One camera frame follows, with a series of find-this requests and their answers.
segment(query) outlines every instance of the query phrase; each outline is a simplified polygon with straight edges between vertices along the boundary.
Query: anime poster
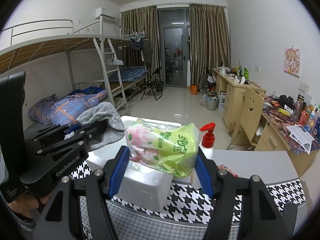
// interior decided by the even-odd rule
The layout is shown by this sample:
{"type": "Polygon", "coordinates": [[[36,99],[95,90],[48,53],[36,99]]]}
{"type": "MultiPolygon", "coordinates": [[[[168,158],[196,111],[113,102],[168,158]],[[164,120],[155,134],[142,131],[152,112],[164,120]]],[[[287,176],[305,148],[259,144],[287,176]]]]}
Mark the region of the anime poster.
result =
{"type": "Polygon", "coordinates": [[[295,48],[285,48],[284,71],[300,76],[301,51],[295,48]]]}

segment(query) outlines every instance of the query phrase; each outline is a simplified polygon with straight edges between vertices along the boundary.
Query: air conditioner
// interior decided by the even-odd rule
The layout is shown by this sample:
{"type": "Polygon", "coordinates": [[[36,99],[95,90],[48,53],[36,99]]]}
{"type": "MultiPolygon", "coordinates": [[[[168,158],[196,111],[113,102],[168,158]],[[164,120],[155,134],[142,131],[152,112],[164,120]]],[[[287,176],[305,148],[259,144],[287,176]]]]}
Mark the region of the air conditioner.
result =
{"type": "Polygon", "coordinates": [[[96,9],[96,19],[99,19],[101,15],[102,15],[105,19],[108,19],[108,20],[115,21],[115,20],[117,19],[117,18],[114,18],[114,17],[112,17],[112,16],[107,15],[106,12],[105,12],[105,8],[102,8],[102,7],[96,9]]]}

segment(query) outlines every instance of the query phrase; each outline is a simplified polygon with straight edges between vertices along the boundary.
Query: orange container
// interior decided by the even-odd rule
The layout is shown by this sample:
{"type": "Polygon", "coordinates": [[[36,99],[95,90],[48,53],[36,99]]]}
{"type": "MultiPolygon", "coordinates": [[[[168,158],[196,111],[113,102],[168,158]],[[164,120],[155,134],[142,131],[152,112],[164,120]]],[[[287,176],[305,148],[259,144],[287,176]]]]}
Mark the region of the orange container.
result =
{"type": "Polygon", "coordinates": [[[198,94],[198,87],[197,86],[191,86],[191,95],[198,94]]]}

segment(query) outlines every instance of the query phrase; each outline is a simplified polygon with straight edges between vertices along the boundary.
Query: smiley face chair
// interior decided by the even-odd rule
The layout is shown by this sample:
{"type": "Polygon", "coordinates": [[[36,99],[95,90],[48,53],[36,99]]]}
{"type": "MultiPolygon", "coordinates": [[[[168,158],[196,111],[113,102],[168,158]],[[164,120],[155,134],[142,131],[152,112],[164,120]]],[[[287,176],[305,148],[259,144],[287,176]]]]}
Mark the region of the smiley face chair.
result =
{"type": "Polygon", "coordinates": [[[261,125],[261,113],[263,107],[263,97],[254,92],[250,88],[245,89],[245,100],[240,120],[237,122],[236,128],[232,135],[227,150],[233,145],[240,133],[244,132],[247,136],[252,149],[257,146],[260,135],[257,133],[259,125],[261,125]]]}

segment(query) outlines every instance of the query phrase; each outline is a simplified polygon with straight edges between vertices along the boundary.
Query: soap dispenser bottle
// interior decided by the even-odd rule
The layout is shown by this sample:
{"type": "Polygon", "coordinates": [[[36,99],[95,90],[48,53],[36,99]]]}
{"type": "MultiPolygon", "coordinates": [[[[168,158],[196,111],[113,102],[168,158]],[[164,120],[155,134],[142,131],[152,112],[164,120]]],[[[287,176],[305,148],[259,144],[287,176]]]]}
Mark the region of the soap dispenser bottle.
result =
{"type": "MultiPolygon", "coordinates": [[[[201,132],[207,131],[206,134],[203,136],[201,143],[199,144],[200,149],[202,150],[204,156],[207,159],[212,159],[213,154],[213,144],[214,144],[214,128],[216,127],[215,123],[206,124],[204,127],[200,129],[201,132]]],[[[194,189],[200,189],[201,183],[199,181],[198,175],[196,173],[195,168],[191,173],[191,185],[194,189]]]]}

